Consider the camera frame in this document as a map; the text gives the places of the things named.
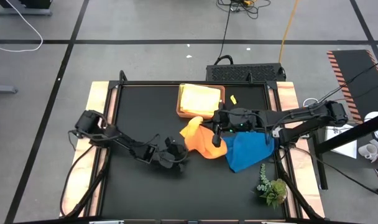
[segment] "white cable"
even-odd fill
[[[8,49],[4,49],[4,48],[0,47],[0,50],[6,51],[6,52],[31,52],[31,51],[36,51],[36,50],[38,50],[38,49],[41,47],[42,42],[43,42],[43,39],[42,39],[42,36],[40,35],[40,33],[39,33],[36,29],[34,29],[34,27],[33,27],[31,24],[29,24],[29,22],[27,22],[27,21],[25,20],[25,18],[23,18],[22,14],[21,14],[21,13],[15,8],[15,6],[13,6],[8,0],[5,0],[5,1],[6,1],[6,2],[7,2],[12,8],[14,8],[15,11],[21,16],[21,18],[23,19],[23,21],[25,21],[26,24],[29,25],[29,26],[34,30],[34,32],[36,32],[36,33],[39,35],[39,37],[40,37],[40,39],[41,39],[41,43],[40,43],[40,45],[39,45],[38,47],[36,47],[35,49],[28,49],[28,50],[8,50]]]
[[[308,100],[315,100],[317,103],[319,103],[318,99],[315,99],[315,98],[308,98],[308,99],[306,99],[306,100],[303,101],[303,103],[302,103],[302,106],[303,106],[303,107],[306,107],[306,106],[305,106],[305,103],[306,103]]]

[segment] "white paper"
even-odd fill
[[[342,126],[340,128],[327,126],[326,127],[326,140],[329,140],[329,139],[331,139],[331,138],[333,138],[333,137],[335,137],[335,136],[337,136],[337,135],[339,135],[343,132],[346,132],[350,128],[352,128],[352,126],[350,126],[348,124],[345,124],[344,126]],[[356,143],[357,143],[356,141],[349,142],[349,143],[347,143],[343,146],[340,146],[340,147],[333,149],[332,151],[337,152],[341,155],[349,156],[349,157],[356,159],[356,155],[357,155]]]

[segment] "yellow cloth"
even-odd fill
[[[200,126],[203,122],[201,116],[192,118],[180,134],[185,138],[185,145],[189,151],[197,150],[206,159],[215,159],[227,153],[228,148],[223,139],[221,146],[215,147],[212,143],[214,133],[212,130]]]
[[[221,90],[207,86],[183,84],[180,109],[182,112],[213,116],[218,110]]]

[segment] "blue cloth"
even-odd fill
[[[233,172],[239,172],[263,159],[274,151],[274,141],[266,145],[265,133],[240,132],[233,137],[224,137],[228,152],[226,159]]]

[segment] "wooden table edge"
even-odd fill
[[[104,107],[106,105],[106,95],[108,94],[109,82],[93,82],[91,85],[90,94],[88,97],[86,110],[96,110],[100,113],[104,112]],[[292,82],[277,82],[278,93],[280,98],[280,105],[282,110],[290,110],[298,108],[297,96],[295,94],[294,84]],[[273,91],[269,90],[270,102],[272,104],[272,109],[276,110],[276,104],[274,101]],[[116,91],[112,92],[112,97],[109,107],[109,116],[108,121],[111,121],[114,111],[114,100],[116,99]],[[286,125],[287,127],[294,127],[299,125],[299,123],[293,123]],[[76,146],[76,152],[74,155],[73,162],[90,146],[88,139],[79,139]],[[307,140],[300,139],[297,142],[297,146],[308,150]],[[318,185],[316,182],[315,173],[313,171],[312,160],[309,155],[300,152],[291,150],[292,155],[292,164],[295,174],[295,180],[297,182],[297,187],[299,191],[303,194],[307,202],[313,207],[315,212],[320,216],[324,216],[323,206],[321,203]],[[104,150],[101,153],[100,162],[103,162]],[[62,207],[65,213],[71,211],[76,203],[81,199],[82,195],[89,187],[89,182],[92,173],[92,167],[94,165],[95,159],[95,150],[93,149],[89,152],[82,161],[78,162],[76,167],[71,172],[69,178],[65,195],[63,197]],[[97,187],[90,208],[90,215],[96,215],[98,208],[98,199],[99,199],[99,189],[100,185]],[[287,196],[290,216],[296,217],[294,199],[292,193],[289,191]]]

